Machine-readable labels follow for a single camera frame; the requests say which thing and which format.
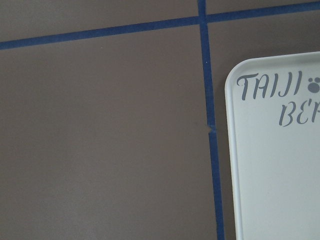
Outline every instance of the paw print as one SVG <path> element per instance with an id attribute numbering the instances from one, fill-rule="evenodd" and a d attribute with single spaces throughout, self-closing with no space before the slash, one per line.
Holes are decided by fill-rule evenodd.
<path id="1" fill-rule="evenodd" d="M 314 80 L 310 77 L 309 78 L 309 85 L 308 85 L 308 90 L 311 92 L 311 93 L 318 93 L 320 91 L 320 86 L 319 86 L 319 83 L 320 83 L 320 77 L 316 77 Z"/>

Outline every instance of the tray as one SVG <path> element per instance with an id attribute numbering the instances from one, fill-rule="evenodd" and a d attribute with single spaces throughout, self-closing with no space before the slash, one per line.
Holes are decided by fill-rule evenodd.
<path id="1" fill-rule="evenodd" d="M 320 239 L 320 52 L 245 60 L 225 99 L 236 239 Z"/>

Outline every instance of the brown surface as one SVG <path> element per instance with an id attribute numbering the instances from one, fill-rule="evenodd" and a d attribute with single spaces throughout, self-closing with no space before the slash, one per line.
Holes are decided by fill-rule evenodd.
<path id="1" fill-rule="evenodd" d="M 320 11 L 211 23 L 212 78 L 226 240 L 234 240 L 225 82 L 233 67 L 251 58 L 320 51 Z"/>
<path id="2" fill-rule="evenodd" d="M 1 0 L 0 42 L 197 15 L 195 0 Z"/>
<path id="3" fill-rule="evenodd" d="M 217 14 L 310 2 L 314 0 L 206 0 L 206 12 Z"/>
<path id="4" fill-rule="evenodd" d="M 198 26 L 0 53 L 1 239 L 216 239 Z"/>

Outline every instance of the letter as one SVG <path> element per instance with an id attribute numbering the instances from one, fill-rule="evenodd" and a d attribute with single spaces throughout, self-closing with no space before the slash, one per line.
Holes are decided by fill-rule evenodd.
<path id="1" fill-rule="evenodd" d="M 254 78 L 254 77 L 258 76 L 258 74 L 259 74 L 259 73 L 251 74 L 251 75 L 243 75 L 243 76 L 241 76 L 241 77 L 239 77 L 239 78 L 237 79 L 236 84 L 237 84 L 238 86 L 240 86 L 240 85 L 239 85 L 239 81 L 240 81 L 241 79 L 244 79 L 244 88 L 243 88 L 243 93 L 242 93 L 242 100 L 246 100 L 246 95 L 247 95 L 247 90 L 248 90 L 248 79 Z"/>
<path id="2" fill-rule="evenodd" d="M 316 101 L 314 102 L 314 110 L 313 110 L 313 114 L 312 114 L 312 122 L 313 123 L 315 122 L 316 114 L 320 113 L 320 110 L 318 110 L 319 105 L 320 105 L 320 102 L 316 102 Z"/>
<path id="3" fill-rule="evenodd" d="M 261 79 L 265 77 L 265 84 L 264 86 L 259 86 Z M 255 88 L 254 88 L 254 92 L 253 92 L 253 99 L 256 99 L 257 96 L 257 91 L 258 89 L 263 89 L 262 91 L 262 98 L 264 99 L 266 96 L 266 92 L 267 92 L 267 87 L 269 84 L 269 76 L 267 74 L 263 74 L 260 79 L 256 78 L 255 79 Z"/>
<path id="4" fill-rule="evenodd" d="M 289 72 L 289 79 L 288 79 L 288 83 L 287 83 L 287 85 L 286 85 L 285 92 L 284 92 L 284 94 L 281 96 L 280 91 L 279 91 L 279 92 L 278 92 L 279 97 L 284 97 L 284 96 L 286 96 L 286 95 L 288 94 L 289 89 L 290 89 L 290 86 L 291 86 L 291 82 L 292 82 L 292 73 Z"/>
<path id="5" fill-rule="evenodd" d="M 300 107 L 301 112 L 299 113 L 299 115 L 298 115 L 297 118 L 296 118 L 296 122 L 297 122 L 298 124 L 305 124 L 305 123 L 308 121 L 308 118 L 306 118 L 306 120 L 305 120 L 304 122 L 301 122 L 301 115 L 302 115 L 302 113 L 304 112 L 304 108 L 305 108 L 306 102 L 308 102 L 308 100 L 304 101 L 304 102 L 301 104 L 301 107 Z"/>
<path id="6" fill-rule="evenodd" d="M 290 118 L 290 121 L 287 125 L 284 125 L 283 127 L 286 127 L 286 126 L 289 126 L 292 122 L 293 122 L 293 117 L 292 117 L 292 114 L 295 112 L 296 110 L 296 103 L 294 101 L 291 101 L 289 102 L 289 104 L 292 104 L 292 110 L 291 112 L 288 114 L 289 118 Z M 279 125 L 282 126 L 283 124 L 283 120 L 284 120 L 284 115 L 285 115 L 285 112 L 287 110 L 287 107 L 286 105 L 282 105 L 282 112 L 281 112 L 281 116 L 280 116 L 280 120 L 279 120 Z"/>
<path id="7" fill-rule="evenodd" d="M 299 77 L 298 77 L 298 81 L 296 82 L 295 91 L 294 91 L 293 95 L 296 95 L 299 91 L 300 84 L 301 84 L 301 78 L 302 78 L 302 71 L 299 71 Z"/>
<path id="8" fill-rule="evenodd" d="M 274 83 L 273 83 L 273 88 L 272 88 L 270 98 L 272 98 L 274 96 L 274 94 L 276 92 L 277 84 L 278 84 L 278 73 L 275 73 L 274 74 Z"/>

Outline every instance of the blue tape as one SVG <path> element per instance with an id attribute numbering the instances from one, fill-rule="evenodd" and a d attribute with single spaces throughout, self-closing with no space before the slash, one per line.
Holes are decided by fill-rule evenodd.
<path id="1" fill-rule="evenodd" d="M 80 39 L 91 39 L 91 38 L 105 37 L 105 36 L 111 36 L 111 35 L 120 35 L 120 34 L 137 33 L 137 32 L 143 32 L 143 31 L 176 28 L 176 27 L 191 26 L 191 25 L 197 25 L 197 24 L 199 24 L 199 17 L 191 16 L 191 17 L 184 17 L 184 18 L 177 18 L 177 19 L 170 19 L 170 20 L 163 20 L 163 21 L 131 24 L 131 25 L 125 25 L 125 26 L 106 27 L 106 28 L 94 29 L 94 30 L 85 30 L 85 31 L 49 35 L 49 36 L 39 36 L 39 37 L 32 37 L 32 38 L 26 38 L 26 39 L 4 41 L 4 42 L 0 42 L 0 50 L 21 48 L 21 47 L 34 46 L 34 45 L 42 45 L 42 44 L 67 42 L 67 41 L 80 40 Z"/>
<path id="2" fill-rule="evenodd" d="M 206 16 L 206 19 L 208 23 L 215 23 L 238 19 L 249 19 L 272 15 L 300 13 L 314 10 L 320 10 L 320 1 L 210 14 Z"/>
<path id="3" fill-rule="evenodd" d="M 206 0 L 198 0 L 202 66 L 205 89 L 205 104 L 207 124 L 211 128 L 209 146 L 212 168 L 213 198 L 215 207 L 216 233 L 218 240 L 225 239 L 224 215 L 222 205 L 220 168 L 218 156 L 217 131 L 215 120 L 214 90 L 212 83 L 211 58 L 208 24 L 206 19 Z"/>

